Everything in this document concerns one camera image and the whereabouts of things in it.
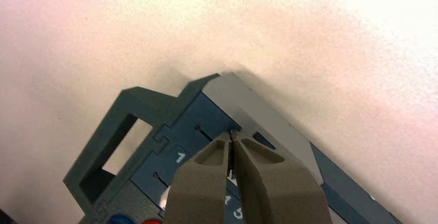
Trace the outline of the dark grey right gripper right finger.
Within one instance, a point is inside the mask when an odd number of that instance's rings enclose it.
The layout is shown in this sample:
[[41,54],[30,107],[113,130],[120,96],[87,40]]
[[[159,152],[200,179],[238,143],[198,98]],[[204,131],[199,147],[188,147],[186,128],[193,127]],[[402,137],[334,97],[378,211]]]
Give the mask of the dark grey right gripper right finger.
[[298,159],[231,131],[245,223],[332,223],[325,194]]

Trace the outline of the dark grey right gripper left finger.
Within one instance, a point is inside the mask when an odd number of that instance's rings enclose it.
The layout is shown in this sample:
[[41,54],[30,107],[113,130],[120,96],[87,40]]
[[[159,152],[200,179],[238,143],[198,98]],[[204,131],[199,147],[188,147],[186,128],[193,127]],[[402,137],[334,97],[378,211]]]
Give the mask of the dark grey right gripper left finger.
[[164,223],[224,223],[230,144],[223,132],[177,169]]

